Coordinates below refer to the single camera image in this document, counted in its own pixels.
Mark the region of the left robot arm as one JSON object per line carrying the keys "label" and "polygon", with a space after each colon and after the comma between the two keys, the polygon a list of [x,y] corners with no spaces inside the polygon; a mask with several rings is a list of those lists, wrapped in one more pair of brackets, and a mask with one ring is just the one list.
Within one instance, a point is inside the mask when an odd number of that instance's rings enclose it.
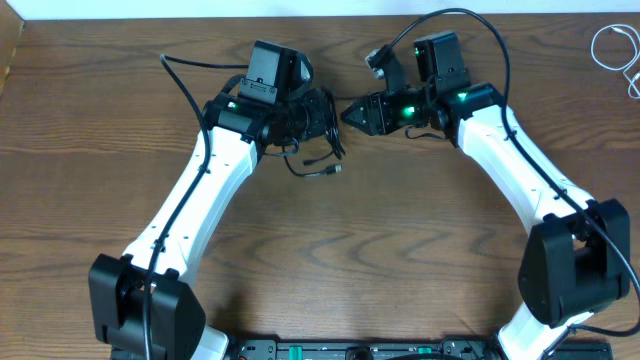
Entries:
{"label": "left robot arm", "polygon": [[199,133],[186,168],[144,231],[119,257],[100,255],[88,274],[97,339],[115,359],[223,359],[227,334],[209,326],[193,286],[213,232],[264,157],[283,160],[322,137],[344,153],[335,101],[313,86],[295,49],[266,41],[233,66],[218,95],[194,109]]}

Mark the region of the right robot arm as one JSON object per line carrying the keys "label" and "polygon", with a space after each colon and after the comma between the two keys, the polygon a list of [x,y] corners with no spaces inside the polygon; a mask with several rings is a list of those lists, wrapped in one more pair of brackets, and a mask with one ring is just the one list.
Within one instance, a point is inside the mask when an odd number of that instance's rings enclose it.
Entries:
{"label": "right robot arm", "polygon": [[383,50],[374,72],[386,89],[357,99],[341,117],[371,136],[419,128],[450,141],[514,208],[528,235],[518,273],[523,302],[483,347],[485,357],[609,358],[606,343],[569,336],[629,293],[627,211],[576,186],[521,130],[493,85],[472,83],[454,33],[418,38],[413,47],[420,87],[410,87],[395,54]]}

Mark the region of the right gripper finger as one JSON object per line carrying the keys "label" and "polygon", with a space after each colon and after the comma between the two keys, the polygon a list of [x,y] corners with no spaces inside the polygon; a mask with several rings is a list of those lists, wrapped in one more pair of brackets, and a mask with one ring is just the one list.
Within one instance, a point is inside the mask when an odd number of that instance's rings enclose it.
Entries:
{"label": "right gripper finger", "polygon": [[342,114],[342,121],[367,135],[372,135],[371,125],[369,123],[369,119],[366,115],[362,115],[361,113],[350,113],[350,114]]}
{"label": "right gripper finger", "polygon": [[368,120],[370,118],[370,97],[354,98],[351,104],[341,113],[343,120]]}

